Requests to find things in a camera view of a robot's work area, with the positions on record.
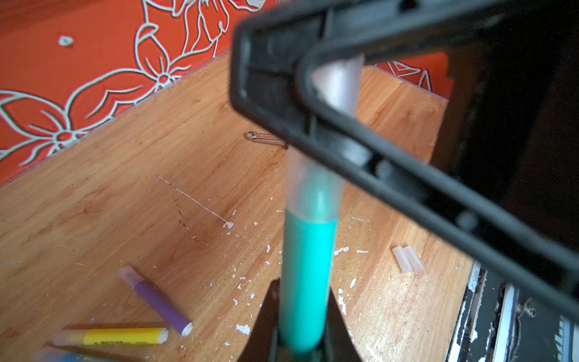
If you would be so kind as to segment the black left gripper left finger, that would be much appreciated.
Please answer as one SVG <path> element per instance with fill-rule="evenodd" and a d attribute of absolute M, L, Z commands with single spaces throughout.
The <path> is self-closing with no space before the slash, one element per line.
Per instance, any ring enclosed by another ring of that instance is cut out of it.
<path fill-rule="evenodd" d="M 276 361 L 278 345 L 279 280 L 273 280 L 238 361 Z"/>

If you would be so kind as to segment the yellow highlighter pen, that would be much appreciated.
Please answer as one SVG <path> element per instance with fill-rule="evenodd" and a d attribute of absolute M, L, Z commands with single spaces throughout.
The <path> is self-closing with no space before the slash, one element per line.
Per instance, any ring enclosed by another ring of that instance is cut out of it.
<path fill-rule="evenodd" d="M 168 336 L 169 330 L 163 327 L 63 330 L 53 338 L 53 343 L 56 346 L 160 345 Z"/>

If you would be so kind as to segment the blue marker pen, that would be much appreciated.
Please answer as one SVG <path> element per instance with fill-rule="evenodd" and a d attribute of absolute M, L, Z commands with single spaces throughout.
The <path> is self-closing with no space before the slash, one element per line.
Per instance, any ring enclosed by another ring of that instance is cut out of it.
<path fill-rule="evenodd" d="M 117 362 L 117 360 L 82 354 L 54 347 L 43 347 L 33 355 L 37 362 Z"/>

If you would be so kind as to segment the green marker pen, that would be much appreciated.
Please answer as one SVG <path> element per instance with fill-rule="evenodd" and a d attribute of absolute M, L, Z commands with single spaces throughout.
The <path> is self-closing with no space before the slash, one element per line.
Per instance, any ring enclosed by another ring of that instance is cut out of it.
<path fill-rule="evenodd" d="M 342 187 L 334 176 L 310 173 L 289 194 L 278 325 L 297 355 L 316 349 L 324 333 Z"/>

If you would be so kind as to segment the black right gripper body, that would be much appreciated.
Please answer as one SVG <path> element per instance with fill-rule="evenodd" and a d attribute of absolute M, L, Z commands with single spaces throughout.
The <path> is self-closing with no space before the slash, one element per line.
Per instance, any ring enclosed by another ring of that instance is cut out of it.
<path fill-rule="evenodd" d="M 444 53 L 446 106 L 361 122 L 312 73 Z M 242 22 L 233 107 L 566 317 L 578 318 L 578 3 L 297 2 Z M 358 161 L 316 144 L 328 128 Z"/>

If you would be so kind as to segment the purple marker pen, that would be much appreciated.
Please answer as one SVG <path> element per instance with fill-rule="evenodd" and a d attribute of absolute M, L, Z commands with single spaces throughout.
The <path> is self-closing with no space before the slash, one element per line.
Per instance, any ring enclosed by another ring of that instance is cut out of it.
<path fill-rule="evenodd" d="M 164 294 L 132 267 L 129 265 L 122 267 L 118 275 L 181 336 L 188 336 L 192 332 L 192 322 Z"/>

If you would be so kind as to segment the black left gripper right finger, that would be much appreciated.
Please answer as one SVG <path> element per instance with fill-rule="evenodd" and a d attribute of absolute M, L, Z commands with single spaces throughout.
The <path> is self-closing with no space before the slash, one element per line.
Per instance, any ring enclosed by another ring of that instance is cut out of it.
<path fill-rule="evenodd" d="M 362 362 L 334 294 L 329 294 L 327 322 L 322 338 L 322 361 Z"/>

